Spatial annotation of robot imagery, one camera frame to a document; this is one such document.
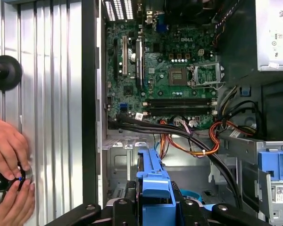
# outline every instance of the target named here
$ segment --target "dell logo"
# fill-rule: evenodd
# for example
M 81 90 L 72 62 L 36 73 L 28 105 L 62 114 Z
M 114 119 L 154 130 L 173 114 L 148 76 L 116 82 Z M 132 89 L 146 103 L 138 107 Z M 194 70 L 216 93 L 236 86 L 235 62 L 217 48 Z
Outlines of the dell logo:
M 181 41 L 193 41 L 192 38 L 181 38 Z

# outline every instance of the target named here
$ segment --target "screw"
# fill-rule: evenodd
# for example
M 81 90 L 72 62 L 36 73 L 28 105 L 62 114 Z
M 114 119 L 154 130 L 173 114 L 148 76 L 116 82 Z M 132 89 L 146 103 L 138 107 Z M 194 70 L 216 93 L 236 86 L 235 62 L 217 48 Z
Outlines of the screw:
M 192 202 L 191 200 L 186 200 L 185 203 L 188 204 L 188 205 L 190 205 L 190 206 L 193 205 L 193 202 Z
M 218 208 L 222 211 L 227 211 L 227 207 L 226 206 L 223 206 L 223 205 L 220 205 L 218 206 Z
M 95 209 L 95 207 L 94 207 L 94 206 L 92 206 L 92 205 L 88 205 L 86 209 L 87 209 L 87 210 L 94 210 L 94 209 Z
M 121 200 L 121 201 L 119 201 L 119 204 L 124 205 L 124 204 L 127 204 L 127 202 L 124 201 L 124 200 Z

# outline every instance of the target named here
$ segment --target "finger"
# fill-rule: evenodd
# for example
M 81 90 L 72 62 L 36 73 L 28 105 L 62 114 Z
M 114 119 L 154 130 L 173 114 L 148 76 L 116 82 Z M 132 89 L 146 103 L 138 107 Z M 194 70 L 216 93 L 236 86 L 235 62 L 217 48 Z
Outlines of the finger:
M 29 170 L 29 163 L 27 158 L 27 152 L 22 143 L 15 137 L 8 139 L 9 144 L 14 148 L 15 153 L 18 157 L 19 162 L 24 170 Z
M 34 207 L 35 207 L 34 184 L 31 184 L 26 203 L 23 209 L 21 210 L 20 214 L 16 218 L 15 222 L 18 225 L 23 225 L 32 216 Z
M 24 149 L 28 152 L 28 143 L 25 137 L 18 131 L 14 133 L 15 137 L 22 143 Z
M 33 201 L 32 205 L 30 206 L 30 209 L 28 210 L 26 216 L 21 220 L 19 225 L 24 225 L 28 219 L 33 215 L 34 212 L 34 208 L 35 208 L 35 200 Z
M 0 204 L 0 219 L 4 219 L 7 213 L 12 208 L 17 197 L 19 185 L 20 185 L 20 181 L 16 180 L 13 183 L 13 185 L 10 187 L 2 203 Z
M 18 160 L 16 153 L 6 140 L 0 141 L 0 152 L 3 155 L 8 167 L 13 172 L 14 176 L 17 178 L 21 177 L 21 172 L 18 169 Z
M 1 152 L 0 152 L 0 173 L 8 180 L 15 179 L 12 171 L 9 169 L 8 165 L 6 164 Z
M 12 208 L 8 212 L 7 216 L 5 217 L 5 219 L 7 219 L 8 222 L 13 221 L 13 219 L 15 219 L 19 215 L 21 210 L 23 209 L 28 199 L 29 184 L 30 184 L 30 180 L 26 180 L 23 183 L 22 188 L 19 194 L 17 195 L 15 203 L 13 204 Z

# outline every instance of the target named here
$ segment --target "expansion slot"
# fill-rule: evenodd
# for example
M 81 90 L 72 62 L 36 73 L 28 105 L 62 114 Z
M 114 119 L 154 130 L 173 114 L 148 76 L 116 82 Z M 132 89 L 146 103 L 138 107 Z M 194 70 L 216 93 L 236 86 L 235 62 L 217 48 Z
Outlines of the expansion slot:
M 135 82 L 137 89 L 143 88 L 143 47 L 142 41 L 136 41 Z
M 148 99 L 142 103 L 143 106 L 191 106 L 191 105 L 211 105 L 209 98 L 182 98 L 182 99 Z
M 128 39 L 127 36 L 123 36 L 123 75 L 128 74 Z
M 117 46 L 117 39 L 113 40 L 113 78 L 115 81 L 118 79 L 118 46 Z
M 172 107 L 160 107 L 151 108 L 145 115 L 151 116 L 166 116 L 166 115 L 204 115 L 211 114 L 212 110 L 208 107 L 187 107 L 187 108 L 172 108 Z

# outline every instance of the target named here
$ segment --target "motherboard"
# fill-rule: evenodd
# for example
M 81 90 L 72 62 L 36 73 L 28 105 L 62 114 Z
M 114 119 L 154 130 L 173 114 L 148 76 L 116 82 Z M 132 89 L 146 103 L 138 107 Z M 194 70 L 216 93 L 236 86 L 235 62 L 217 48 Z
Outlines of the motherboard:
M 124 113 L 157 123 L 180 116 L 192 127 L 208 128 L 221 76 L 212 45 L 214 27 L 160 29 L 108 24 L 108 117 Z

